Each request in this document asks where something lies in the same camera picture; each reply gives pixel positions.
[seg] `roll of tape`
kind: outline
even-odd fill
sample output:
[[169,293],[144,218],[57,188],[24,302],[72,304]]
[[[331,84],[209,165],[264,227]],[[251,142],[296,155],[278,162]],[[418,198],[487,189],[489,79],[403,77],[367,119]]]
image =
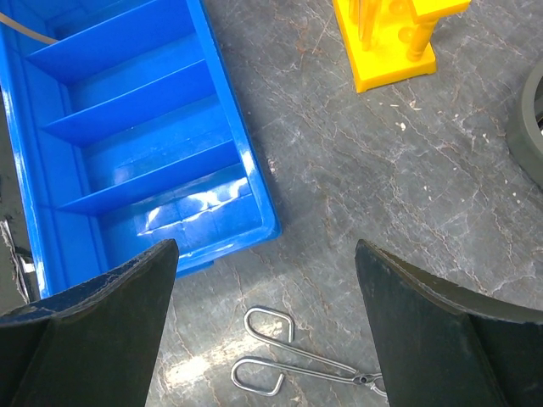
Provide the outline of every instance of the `roll of tape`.
[[507,125],[511,154],[543,188],[543,60],[529,74]]

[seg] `metal tongs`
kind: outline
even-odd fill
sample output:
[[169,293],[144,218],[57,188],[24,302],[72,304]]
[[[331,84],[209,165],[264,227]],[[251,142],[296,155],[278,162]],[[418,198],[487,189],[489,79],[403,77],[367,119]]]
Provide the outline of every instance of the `metal tongs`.
[[[355,384],[357,386],[363,385],[366,387],[369,387],[370,390],[373,390],[375,393],[377,393],[380,396],[387,397],[387,393],[380,388],[378,388],[378,385],[376,383],[377,380],[383,379],[383,375],[381,373],[376,374],[366,374],[366,373],[360,373],[357,369],[354,367],[344,365],[343,363],[336,362],[335,360],[330,360],[328,358],[324,358],[322,356],[319,356],[317,354],[312,354],[310,352],[307,352],[302,349],[295,348],[292,345],[287,345],[286,343],[279,342],[276,339],[273,339],[271,337],[267,337],[266,335],[262,335],[261,333],[257,332],[250,324],[250,316],[256,312],[261,312],[262,314],[268,314],[276,316],[277,318],[281,318],[288,322],[288,342],[291,343],[294,340],[294,320],[293,318],[288,315],[284,314],[283,312],[276,311],[274,309],[268,309],[264,307],[253,307],[249,309],[245,313],[244,317],[244,324],[245,329],[247,330],[247,333],[264,343],[267,343],[272,346],[277,346],[278,348],[288,350],[290,352],[293,352],[294,354],[299,354],[300,356],[305,356],[309,359],[318,360],[319,362],[333,366],[337,369],[340,369],[342,371],[349,372],[348,376],[338,376],[338,375],[331,375],[327,373],[322,373],[320,371],[311,371],[309,369],[303,369],[301,367],[297,366],[291,366],[291,365],[285,365],[283,363],[277,363],[272,360],[266,360],[258,357],[253,356],[246,356],[238,360],[234,366],[232,367],[232,373],[230,377],[232,378],[232,382],[239,388],[246,390],[251,393],[257,393],[261,396],[275,396],[279,393],[281,390],[281,385],[283,384],[285,375],[285,371],[293,372],[293,373],[299,373],[302,375],[307,375],[311,377],[316,377],[318,379],[325,379],[330,380],[332,382],[338,382],[338,383],[344,383],[344,384]],[[281,375],[277,379],[277,383],[275,387],[270,390],[264,390],[258,387],[253,387],[248,384],[242,383],[238,378],[238,368],[241,365],[244,364],[253,364],[253,365],[262,365],[262,366],[268,366],[274,369],[278,369],[281,371]]]

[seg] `yellow plastic stand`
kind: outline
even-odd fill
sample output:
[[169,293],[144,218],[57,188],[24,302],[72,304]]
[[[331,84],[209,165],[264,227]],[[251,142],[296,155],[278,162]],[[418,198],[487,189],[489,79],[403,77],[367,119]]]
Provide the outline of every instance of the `yellow plastic stand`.
[[438,19],[470,0],[333,0],[356,91],[437,70],[430,37]]

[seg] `blue plastic tray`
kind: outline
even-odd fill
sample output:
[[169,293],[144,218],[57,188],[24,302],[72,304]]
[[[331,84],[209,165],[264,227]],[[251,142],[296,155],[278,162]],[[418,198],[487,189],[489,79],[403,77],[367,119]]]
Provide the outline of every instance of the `blue plastic tray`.
[[280,233],[199,0],[0,0],[0,81],[42,297],[174,237],[177,276]]

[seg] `stone tabletop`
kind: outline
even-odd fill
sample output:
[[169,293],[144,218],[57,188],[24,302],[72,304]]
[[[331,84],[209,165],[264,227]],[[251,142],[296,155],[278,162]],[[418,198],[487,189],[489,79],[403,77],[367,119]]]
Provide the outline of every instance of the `stone tabletop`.
[[[253,305],[289,312],[300,347],[378,371],[355,275],[360,238],[543,309],[543,192],[504,132],[543,58],[540,0],[472,0],[436,28],[437,74],[362,94],[330,0],[206,5],[283,235],[176,282],[149,406],[387,405],[365,387],[304,376],[288,375],[273,398],[230,382],[233,362],[250,354],[322,368],[249,337]],[[271,318],[255,324],[284,333]],[[277,375],[242,378],[272,387]]]

